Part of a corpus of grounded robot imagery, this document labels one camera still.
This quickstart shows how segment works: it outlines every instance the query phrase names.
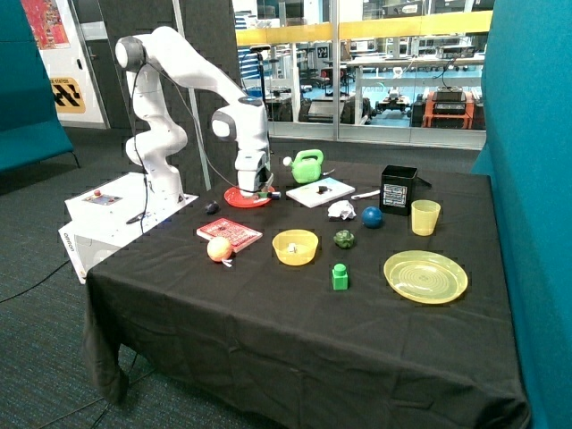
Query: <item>teal partition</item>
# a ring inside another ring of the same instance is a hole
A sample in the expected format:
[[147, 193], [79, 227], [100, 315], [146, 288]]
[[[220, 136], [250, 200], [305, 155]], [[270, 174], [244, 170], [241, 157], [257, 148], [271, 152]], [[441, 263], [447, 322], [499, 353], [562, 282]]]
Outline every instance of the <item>teal partition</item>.
[[20, 0], [0, 1], [0, 172], [73, 150]]
[[534, 428], [572, 427], [572, 7], [497, 0], [483, 75], [490, 174]]

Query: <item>white book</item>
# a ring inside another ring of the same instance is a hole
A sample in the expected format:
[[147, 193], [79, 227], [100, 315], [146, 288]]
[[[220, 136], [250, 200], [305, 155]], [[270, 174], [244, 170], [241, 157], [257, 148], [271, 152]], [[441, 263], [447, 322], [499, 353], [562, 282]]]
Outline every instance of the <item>white book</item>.
[[[319, 192], [321, 186], [325, 187], [325, 190]], [[321, 179], [320, 181], [308, 183], [308, 185], [289, 190], [286, 192], [286, 195], [295, 199], [300, 204], [312, 208], [336, 198], [344, 197], [355, 191], [356, 189], [352, 188], [350, 185], [342, 183], [341, 181], [336, 181], [332, 177], [328, 177], [326, 179]]]

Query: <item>red book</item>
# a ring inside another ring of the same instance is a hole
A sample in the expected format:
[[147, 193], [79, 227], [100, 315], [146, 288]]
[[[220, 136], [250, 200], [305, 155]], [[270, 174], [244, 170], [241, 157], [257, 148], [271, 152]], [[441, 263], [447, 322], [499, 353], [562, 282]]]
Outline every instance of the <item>red book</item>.
[[207, 240], [211, 240], [214, 237], [225, 237], [231, 242], [234, 252], [238, 253], [262, 237], [262, 232], [222, 217], [198, 228], [197, 235]]

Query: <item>glass wall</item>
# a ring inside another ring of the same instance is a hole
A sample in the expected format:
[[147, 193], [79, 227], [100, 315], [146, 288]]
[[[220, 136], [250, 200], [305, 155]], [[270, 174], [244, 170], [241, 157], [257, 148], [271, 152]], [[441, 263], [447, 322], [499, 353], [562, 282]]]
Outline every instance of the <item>glass wall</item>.
[[492, 3], [234, 0], [242, 84], [271, 136], [480, 148]]

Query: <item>green watering can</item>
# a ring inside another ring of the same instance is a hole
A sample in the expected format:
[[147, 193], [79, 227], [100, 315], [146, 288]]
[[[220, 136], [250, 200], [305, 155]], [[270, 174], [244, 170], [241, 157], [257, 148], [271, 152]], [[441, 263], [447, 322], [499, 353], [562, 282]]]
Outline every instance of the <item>green watering can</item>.
[[292, 167], [292, 176], [299, 184], [317, 181], [322, 175], [324, 154], [319, 149], [302, 150], [296, 154], [296, 159], [286, 156], [284, 165]]

